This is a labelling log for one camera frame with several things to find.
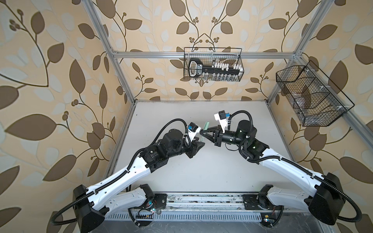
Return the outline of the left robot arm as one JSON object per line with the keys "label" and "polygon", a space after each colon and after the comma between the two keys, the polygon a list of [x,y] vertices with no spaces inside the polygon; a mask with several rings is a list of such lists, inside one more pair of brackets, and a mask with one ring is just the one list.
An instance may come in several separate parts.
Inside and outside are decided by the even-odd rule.
{"label": "left robot arm", "polygon": [[154,193],[149,185],[142,184],[128,192],[124,189],[167,165],[172,157],[186,154],[193,158],[205,145],[195,135],[190,130],[184,134],[171,129],[162,139],[136,152],[129,165],[122,170],[89,187],[76,187],[72,208],[80,232],[93,231],[110,214],[134,207],[151,207]]}

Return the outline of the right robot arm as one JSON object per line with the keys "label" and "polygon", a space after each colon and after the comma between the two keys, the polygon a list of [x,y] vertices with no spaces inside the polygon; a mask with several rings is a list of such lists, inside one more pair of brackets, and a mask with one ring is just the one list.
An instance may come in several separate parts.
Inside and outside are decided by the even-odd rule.
{"label": "right robot arm", "polygon": [[281,156],[268,145],[256,139],[256,128],[248,120],[241,120],[235,131],[220,125],[202,130],[200,134],[213,142],[237,145],[240,155],[248,162],[269,168],[296,184],[299,190],[264,186],[258,194],[262,208],[270,205],[288,206],[311,213],[317,220],[335,225],[346,202],[339,178],[309,170]]}

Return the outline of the green pen cap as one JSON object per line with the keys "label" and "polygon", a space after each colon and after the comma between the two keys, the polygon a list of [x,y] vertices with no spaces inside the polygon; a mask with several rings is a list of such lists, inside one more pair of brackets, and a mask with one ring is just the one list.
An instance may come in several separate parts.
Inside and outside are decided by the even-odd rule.
{"label": "green pen cap", "polygon": [[207,122],[205,123],[205,125],[204,125],[204,130],[207,130],[208,127],[209,127],[209,121],[207,121]]}

